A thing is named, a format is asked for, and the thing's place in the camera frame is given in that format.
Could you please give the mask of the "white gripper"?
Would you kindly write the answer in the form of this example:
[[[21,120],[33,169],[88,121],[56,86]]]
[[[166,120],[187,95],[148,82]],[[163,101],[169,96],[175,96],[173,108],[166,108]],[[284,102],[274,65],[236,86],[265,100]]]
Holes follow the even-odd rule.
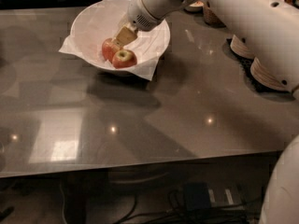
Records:
[[[127,18],[134,27],[123,25],[112,38],[112,41],[121,47],[137,39],[136,29],[149,32],[162,22],[148,12],[142,0],[131,0],[127,10]]]

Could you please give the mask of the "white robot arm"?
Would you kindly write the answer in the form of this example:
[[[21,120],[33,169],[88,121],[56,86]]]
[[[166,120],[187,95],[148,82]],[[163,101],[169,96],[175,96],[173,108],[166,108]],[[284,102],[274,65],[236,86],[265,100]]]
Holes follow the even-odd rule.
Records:
[[[123,46],[150,31],[171,12],[197,0],[131,0],[125,24],[113,36]],[[299,99],[299,10],[281,0],[199,0]],[[259,224],[299,224],[299,138],[285,148],[273,170]]]

